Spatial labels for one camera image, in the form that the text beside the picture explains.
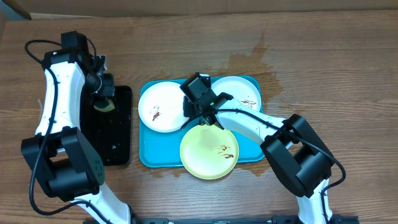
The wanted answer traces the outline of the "green yellow sponge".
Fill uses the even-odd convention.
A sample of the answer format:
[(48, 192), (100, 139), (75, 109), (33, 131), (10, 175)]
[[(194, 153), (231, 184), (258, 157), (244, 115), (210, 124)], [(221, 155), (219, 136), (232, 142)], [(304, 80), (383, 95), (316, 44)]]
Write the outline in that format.
[(115, 109), (111, 99), (99, 100), (94, 103), (94, 109), (102, 113), (107, 113)]

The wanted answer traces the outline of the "white plate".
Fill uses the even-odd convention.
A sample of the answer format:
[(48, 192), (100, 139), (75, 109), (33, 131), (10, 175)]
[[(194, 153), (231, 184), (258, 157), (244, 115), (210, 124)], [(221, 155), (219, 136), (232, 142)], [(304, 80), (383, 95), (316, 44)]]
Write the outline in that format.
[(151, 130), (170, 133), (188, 121), (183, 115), (184, 93), (180, 84), (160, 82), (150, 86), (140, 97), (138, 112), (141, 121)]
[(249, 80), (243, 77), (223, 77), (211, 84), (212, 90), (219, 95), (224, 92), (232, 95), (244, 106), (260, 111), (261, 95), (259, 90)]

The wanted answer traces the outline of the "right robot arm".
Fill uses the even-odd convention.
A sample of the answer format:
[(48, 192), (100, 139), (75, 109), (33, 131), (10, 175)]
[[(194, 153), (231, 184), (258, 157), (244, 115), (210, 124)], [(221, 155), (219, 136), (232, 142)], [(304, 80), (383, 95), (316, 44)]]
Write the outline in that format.
[(244, 106), (232, 95), (216, 94), (207, 74), (196, 73), (181, 86), (183, 113), (258, 143), (281, 184), (297, 198), (302, 223), (331, 223), (328, 205), (332, 153), (305, 118), (276, 118)]

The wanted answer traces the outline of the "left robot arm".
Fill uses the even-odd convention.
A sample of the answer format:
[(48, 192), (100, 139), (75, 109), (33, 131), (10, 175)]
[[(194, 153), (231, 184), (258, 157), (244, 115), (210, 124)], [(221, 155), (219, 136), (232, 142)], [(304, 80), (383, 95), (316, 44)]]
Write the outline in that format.
[(85, 35), (66, 32), (58, 50), (40, 60), (46, 78), (45, 103), (32, 138), (21, 153), (50, 198), (65, 208), (78, 205), (95, 223), (136, 223), (131, 207), (105, 182), (105, 167), (131, 159), (132, 90), (117, 86), (106, 56)]

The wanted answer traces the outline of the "black plastic tray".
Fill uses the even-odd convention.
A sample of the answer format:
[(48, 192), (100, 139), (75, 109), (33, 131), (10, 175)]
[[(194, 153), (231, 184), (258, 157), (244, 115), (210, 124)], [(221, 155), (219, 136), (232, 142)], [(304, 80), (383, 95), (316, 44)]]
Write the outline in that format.
[(94, 103), (101, 99), (82, 92), (80, 129), (105, 166), (122, 166), (131, 160), (132, 90), (116, 86), (114, 96), (105, 99), (111, 99), (115, 109), (102, 113), (94, 109)]

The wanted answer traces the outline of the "yellow-green plate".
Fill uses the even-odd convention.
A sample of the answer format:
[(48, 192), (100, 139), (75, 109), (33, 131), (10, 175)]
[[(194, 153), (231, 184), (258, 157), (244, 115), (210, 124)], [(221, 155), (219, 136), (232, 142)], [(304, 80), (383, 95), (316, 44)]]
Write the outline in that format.
[(199, 179), (214, 180), (229, 174), (239, 157), (239, 145), (231, 131), (215, 125), (191, 128), (180, 143), (184, 168)]

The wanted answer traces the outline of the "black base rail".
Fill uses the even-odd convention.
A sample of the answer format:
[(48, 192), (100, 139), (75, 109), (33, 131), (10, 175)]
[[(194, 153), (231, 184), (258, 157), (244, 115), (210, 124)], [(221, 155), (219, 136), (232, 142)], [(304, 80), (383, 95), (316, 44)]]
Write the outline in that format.
[(276, 215), (272, 218), (182, 219), (139, 218), (141, 224), (300, 224), (298, 216)]

